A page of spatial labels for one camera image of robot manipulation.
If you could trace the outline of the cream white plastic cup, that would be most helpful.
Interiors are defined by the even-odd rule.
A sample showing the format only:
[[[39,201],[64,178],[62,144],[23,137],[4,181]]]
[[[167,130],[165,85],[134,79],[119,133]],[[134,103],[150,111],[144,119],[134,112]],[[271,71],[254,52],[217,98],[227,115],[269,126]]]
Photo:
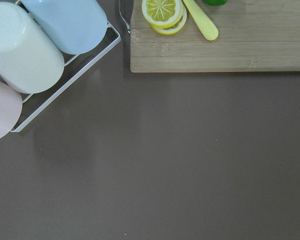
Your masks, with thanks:
[[[63,54],[20,6],[0,2],[0,76],[24,94],[54,86],[65,67]]]

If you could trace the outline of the pale pink plastic cup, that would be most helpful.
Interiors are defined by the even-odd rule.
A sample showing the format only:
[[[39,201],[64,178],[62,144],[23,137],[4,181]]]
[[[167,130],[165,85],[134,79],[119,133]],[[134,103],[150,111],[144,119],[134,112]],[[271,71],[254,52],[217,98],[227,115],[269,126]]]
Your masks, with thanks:
[[[20,93],[0,81],[0,138],[15,126],[21,115],[22,107]]]

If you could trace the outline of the upper lemon slice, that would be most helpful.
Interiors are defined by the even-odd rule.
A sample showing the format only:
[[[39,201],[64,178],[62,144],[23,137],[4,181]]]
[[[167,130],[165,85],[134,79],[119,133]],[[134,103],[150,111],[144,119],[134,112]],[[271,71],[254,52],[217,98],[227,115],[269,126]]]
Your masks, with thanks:
[[[183,3],[181,0],[143,0],[141,11],[150,25],[166,29],[181,19]]]

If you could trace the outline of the light blue plastic cup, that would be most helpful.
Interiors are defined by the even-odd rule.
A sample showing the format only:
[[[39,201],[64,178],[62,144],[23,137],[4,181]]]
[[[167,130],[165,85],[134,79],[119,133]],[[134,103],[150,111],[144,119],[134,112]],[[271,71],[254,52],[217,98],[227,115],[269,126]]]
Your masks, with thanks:
[[[23,0],[22,4],[62,52],[87,53],[104,38],[108,19],[96,0]]]

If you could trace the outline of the lower lemon slice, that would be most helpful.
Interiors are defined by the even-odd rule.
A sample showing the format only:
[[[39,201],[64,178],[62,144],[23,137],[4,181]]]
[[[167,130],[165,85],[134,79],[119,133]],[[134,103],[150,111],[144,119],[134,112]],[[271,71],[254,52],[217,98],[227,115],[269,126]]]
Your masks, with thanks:
[[[184,25],[186,24],[187,18],[188,18],[187,10],[185,7],[183,7],[183,12],[182,12],[182,15],[181,15],[179,21],[176,24],[174,24],[173,26],[170,26],[168,28],[160,28],[160,27],[157,27],[154,25],[150,25],[150,27],[158,34],[173,35],[173,34],[178,33],[184,27]]]

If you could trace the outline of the yellow plastic knife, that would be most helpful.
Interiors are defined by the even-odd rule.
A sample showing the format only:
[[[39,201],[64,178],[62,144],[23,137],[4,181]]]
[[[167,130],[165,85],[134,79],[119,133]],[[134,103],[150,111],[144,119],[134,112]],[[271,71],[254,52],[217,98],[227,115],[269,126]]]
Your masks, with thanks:
[[[216,40],[219,30],[198,4],[194,0],[183,0],[183,3],[204,38],[208,41]]]

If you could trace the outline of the bamboo cutting board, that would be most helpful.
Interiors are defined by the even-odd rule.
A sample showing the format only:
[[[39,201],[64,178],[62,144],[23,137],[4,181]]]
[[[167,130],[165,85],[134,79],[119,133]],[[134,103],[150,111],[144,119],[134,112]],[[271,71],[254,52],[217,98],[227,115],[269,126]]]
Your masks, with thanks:
[[[134,73],[300,72],[300,0],[198,1],[218,28],[206,40],[193,18],[172,35],[155,32],[134,1],[130,70]]]

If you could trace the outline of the lemon slice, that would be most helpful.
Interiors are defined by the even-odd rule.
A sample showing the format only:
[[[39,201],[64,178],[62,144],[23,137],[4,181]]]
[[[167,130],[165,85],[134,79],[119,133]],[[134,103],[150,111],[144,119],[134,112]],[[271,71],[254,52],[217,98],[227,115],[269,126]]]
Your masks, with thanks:
[[[183,7],[183,12],[182,12],[182,15],[181,15],[179,21],[176,24],[174,24],[173,26],[170,26],[168,28],[160,28],[160,27],[157,27],[154,25],[150,25],[150,27],[158,34],[173,35],[173,34],[178,33],[184,27],[184,25],[186,24],[187,18],[188,18],[187,10],[185,7]]]
[[[150,25],[166,29],[181,19],[183,3],[181,0],[143,0],[141,11]]]

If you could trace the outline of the green lime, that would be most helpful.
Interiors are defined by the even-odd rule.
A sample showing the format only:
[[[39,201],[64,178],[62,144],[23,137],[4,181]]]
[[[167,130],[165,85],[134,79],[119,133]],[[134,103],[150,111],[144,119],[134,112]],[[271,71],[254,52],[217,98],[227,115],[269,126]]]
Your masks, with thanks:
[[[204,0],[204,2],[210,6],[222,6],[225,5],[228,0]]]

